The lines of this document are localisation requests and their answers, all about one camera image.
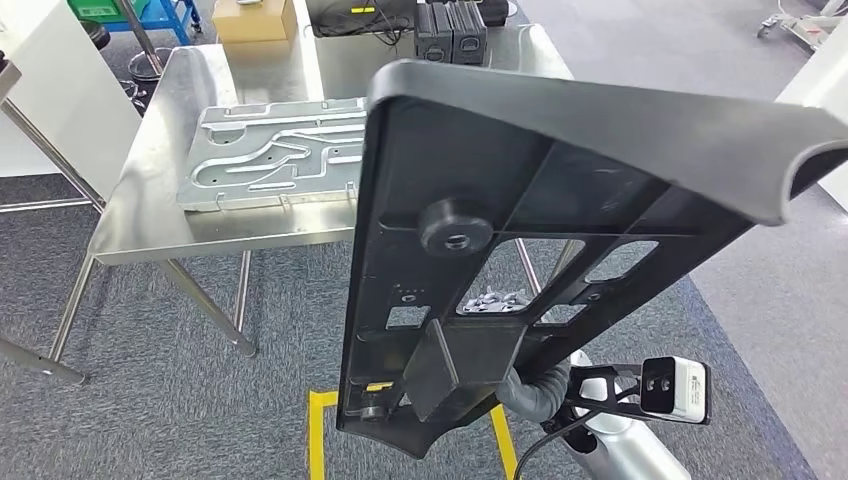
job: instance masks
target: yellow floor tape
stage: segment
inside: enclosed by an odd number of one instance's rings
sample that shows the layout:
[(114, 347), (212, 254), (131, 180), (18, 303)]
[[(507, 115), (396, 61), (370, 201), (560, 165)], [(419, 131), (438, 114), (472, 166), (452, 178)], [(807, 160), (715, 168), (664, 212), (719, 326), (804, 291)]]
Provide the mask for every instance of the yellow floor tape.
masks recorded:
[[(307, 428), (309, 433), (310, 480), (324, 480), (324, 409), (335, 407), (338, 402), (339, 392), (309, 392), (309, 422)], [(506, 421), (502, 406), (498, 405), (492, 409), (490, 414), (506, 480), (512, 480), (517, 461), (515, 447), (512, 444), (512, 435), (509, 433), (509, 424)]]

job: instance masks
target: stainless steel table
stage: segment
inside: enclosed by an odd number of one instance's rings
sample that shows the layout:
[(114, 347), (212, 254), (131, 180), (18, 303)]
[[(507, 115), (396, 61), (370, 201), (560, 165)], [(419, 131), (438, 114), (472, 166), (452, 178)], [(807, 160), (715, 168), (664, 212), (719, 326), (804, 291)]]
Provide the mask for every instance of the stainless steel table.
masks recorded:
[[(486, 66), (570, 79), (542, 27), (489, 30)], [(179, 179), (201, 111), (210, 106), (352, 98), (366, 95), (372, 75), (411, 57), (411, 35), (397, 48), (371, 35), (174, 50), (145, 114), (121, 178), (89, 245), (98, 261), (156, 261), (224, 334), (248, 355), (241, 335), (250, 251), (353, 238), (355, 201), (296, 204), (187, 214), (176, 203)], [(173, 259), (244, 252), (235, 321)]]

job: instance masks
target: black cable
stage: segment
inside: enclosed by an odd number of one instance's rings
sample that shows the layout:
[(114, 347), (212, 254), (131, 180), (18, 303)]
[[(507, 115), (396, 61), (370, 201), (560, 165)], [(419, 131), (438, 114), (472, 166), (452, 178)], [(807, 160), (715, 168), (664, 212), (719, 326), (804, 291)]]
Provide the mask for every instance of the black cable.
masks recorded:
[(524, 468), (524, 465), (527, 464), (527, 461), (530, 460), (530, 457), (535, 455), (536, 452), (539, 451), (540, 448), (551, 443), (554, 439), (559, 438), (559, 437), (565, 435), (566, 433), (574, 430), (575, 428), (583, 425), (584, 423), (586, 423), (589, 420), (597, 417), (600, 414), (601, 414), (601, 412), (598, 412), (598, 411), (589, 412), (586, 415), (583, 415), (582, 417), (578, 418), (574, 422), (569, 423), (568, 425), (560, 428), (559, 430), (557, 430), (553, 433), (549, 433), (549, 434), (545, 435), (544, 437), (542, 437), (538, 442), (534, 443), (530, 448), (528, 448), (527, 451), (524, 452), (523, 455), (521, 455), (521, 460), (518, 461), (518, 465), (516, 465), (516, 467), (515, 467), (515, 473), (512, 475), (512, 480), (520, 480), (521, 479), (521, 470)]
[[(347, 35), (359, 35), (362, 33), (373, 34), (380, 42), (389, 47), (397, 47), (400, 42), (403, 32), (412, 26), (412, 21), (404, 16), (388, 16), (382, 6), (377, 3), (377, 0), (366, 0), (362, 8), (366, 8), (373, 2), (375, 11), (377, 12), (372, 18), (361, 21), (355, 18), (357, 14), (343, 14), (338, 12), (330, 13), (330, 10), (337, 8), (341, 4), (347, 5), (350, 0), (340, 0), (331, 3), (315, 16), (315, 23), (312, 28), (321, 37), (339, 37)], [(327, 17), (332, 16), (340, 18), (342, 21), (327, 21)]]
[[(638, 394), (639, 394), (639, 384), (637, 383), (636, 385), (634, 385), (634, 386), (632, 386), (628, 389), (625, 389), (622, 392), (618, 392), (615, 395), (615, 401), (620, 402), (627, 397), (630, 397), (630, 396), (633, 396), (633, 395), (638, 395)], [(566, 433), (568, 433), (568, 432), (574, 430), (575, 428), (585, 424), (586, 422), (597, 417), (600, 414), (601, 414), (601, 412), (599, 412), (597, 410), (590, 411), (589, 413), (587, 413), (586, 415), (583, 415), (582, 417), (578, 418), (574, 422), (569, 423), (568, 425), (560, 428), (559, 430), (542, 437), (538, 442), (531, 445), (530, 448), (528, 448), (527, 451), (524, 452), (523, 455), (521, 455), (521, 459), (518, 461), (518, 465), (515, 466), (515, 473), (512, 475), (512, 480), (520, 480), (521, 479), (521, 469), (524, 468), (524, 465), (527, 464), (527, 460), (530, 460), (530, 457), (535, 455), (536, 452), (539, 451), (540, 448), (549, 444), (553, 439), (565, 435)]]

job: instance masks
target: black stool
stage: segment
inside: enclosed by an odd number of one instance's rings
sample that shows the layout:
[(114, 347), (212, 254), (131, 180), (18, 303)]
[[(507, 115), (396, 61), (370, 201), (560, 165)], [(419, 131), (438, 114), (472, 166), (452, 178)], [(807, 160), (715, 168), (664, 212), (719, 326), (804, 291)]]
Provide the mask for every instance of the black stool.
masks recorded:
[[(91, 39), (97, 50), (103, 50), (106, 48), (106, 45), (109, 45), (109, 41), (112, 40), (109, 30), (106, 30), (106, 27), (101, 23), (92, 20), (80, 20), (80, 25), (82, 25), (83, 30), (88, 34), (88, 38)], [(127, 98), (135, 105), (138, 113), (144, 114), (147, 106), (141, 99), (147, 96), (147, 92), (140, 90), (137, 83), (129, 80), (118, 80), (118, 83), (121, 84), (121, 88), (124, 89)]]

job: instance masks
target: rectangular cutout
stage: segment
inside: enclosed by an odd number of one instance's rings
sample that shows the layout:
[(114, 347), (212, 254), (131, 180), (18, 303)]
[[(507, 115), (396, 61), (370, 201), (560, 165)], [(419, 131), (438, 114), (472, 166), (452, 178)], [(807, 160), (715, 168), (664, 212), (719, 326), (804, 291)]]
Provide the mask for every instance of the rectangular cutout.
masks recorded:
[(392, 307), (389, 312), (389, 319), (386, 322), (386, 328), (399, 327), (420, 327), (421, 322), (427, 318), (430, 313), (430, 307)]

